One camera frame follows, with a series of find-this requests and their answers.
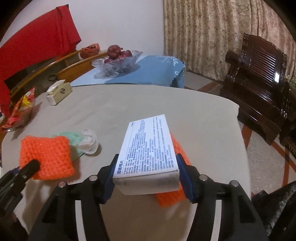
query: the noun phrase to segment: bag of apples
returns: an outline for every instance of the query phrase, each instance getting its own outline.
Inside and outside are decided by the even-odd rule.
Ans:
[[[100,69],[106,76],[130,72],[143,52],[122,49],[118,45],[111,45],[108,48],[108,56],[94,60],[91,65]]]

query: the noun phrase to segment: orange knitted square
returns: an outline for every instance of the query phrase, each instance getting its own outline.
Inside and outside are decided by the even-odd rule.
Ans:
[[[21,141],[20,168],[33,159],[40,163],[40,170],[34,174],[34,179],[54,180],[75,173],[69,140],[64,136],[54,138],[26,136]]]
[[[180,153],[187,165],[192,165],[190,160],[188,159],[187,155],[185,154],[184,150],[182,149],[180,143],[175,139],[173,134],[170,134],[173,142],[173,147],[175,154],[177,155]],[[174,205],[175,203],[186,199],[185,193],[183,191],[181,183],[179,184],[180,189],[173,192],[164,192],[164,193],[156,193],[155,196],[157,198],[157,202],[161,207],[168,207]]]

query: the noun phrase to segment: beige tablecloth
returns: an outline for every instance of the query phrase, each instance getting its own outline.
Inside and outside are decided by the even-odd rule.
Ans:
[[[94,85],[74,87],[57,106],[45,95],[36,100],[39,111],[21,133],[8,133],[2,143],[3,172],[18,166],[20,141],[26,135],[47,136],[64,131],[95,131],[102,150],[74,162],[76,174],[69,183],[85,180],[109,165],[119,153],[130,121],[165,114],[169,129],[192,164],[214,181],[238,180],[250,195],[250,176],[243,138],[237,121],[238,105],[219,96],[186,89],[152,85]],[[60,180],[29,180],[15,209],[30,230],[51,191]],[[124,196],[116,188],[101,205],[112,241],[186,240],[196,205],[182,201],[160,208],[153,195]],[[84,240],[81,208],[77,203],[80,240]],[[218,239],[221,203],[217,201],[212,240]]]

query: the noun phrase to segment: floral curtain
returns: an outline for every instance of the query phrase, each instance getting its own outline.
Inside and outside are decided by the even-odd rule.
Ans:
[[[164,0],[165,55],[186,69],[224,81],[228,50],[240,54],[243,33],[258,35],[287,54],[286,75],[295,75],[296,43],[263,0]]]

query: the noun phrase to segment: red fabric cover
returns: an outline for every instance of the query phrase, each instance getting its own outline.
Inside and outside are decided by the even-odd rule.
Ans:
[[[14,34],[0,48],[0,109],[4,115],[10,115],[6,79],[33,64],[73,51],[80,41],[67,6],[43,14]]]

